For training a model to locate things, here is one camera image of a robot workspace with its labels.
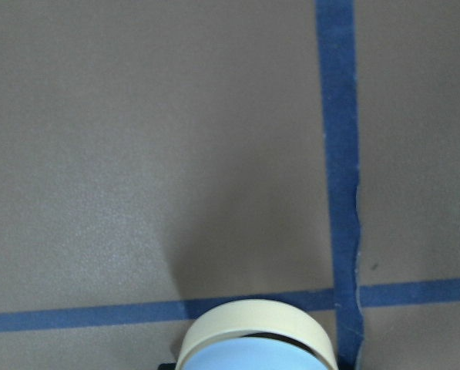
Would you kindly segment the brown paper table cover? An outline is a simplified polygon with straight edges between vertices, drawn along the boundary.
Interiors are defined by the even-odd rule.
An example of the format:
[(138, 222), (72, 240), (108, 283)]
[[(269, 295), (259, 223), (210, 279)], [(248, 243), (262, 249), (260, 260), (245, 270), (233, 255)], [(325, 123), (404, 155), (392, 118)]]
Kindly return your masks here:
[(295, 305), (460, 369), (460, 1), (0, 1), (0, 369), (155, 369)]

